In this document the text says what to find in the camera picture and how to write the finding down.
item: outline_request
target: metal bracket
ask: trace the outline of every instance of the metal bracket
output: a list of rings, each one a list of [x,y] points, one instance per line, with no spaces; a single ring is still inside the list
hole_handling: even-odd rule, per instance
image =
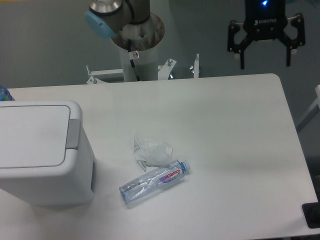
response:
[[[200,56],[200,54],[197,53],[195,60],[194,60],[194,75],[193,75],[194,79],[199,78],[199,56]]]
[[[299,133],[320,111],[320,100],[316,98],[308,109],[302,114],[296,124],[296,131]]]
[[[175,67],[177,61],[171,58],[163,66],[158,66],[158,80],[168,80],[172,69]],[[103,71],[90,71],[89,66],[86,66],[88,81],[87,84],[106,84],[107,82],[100,79],[115,79],[121,78],[124,75],[122,69],[103,70]]]

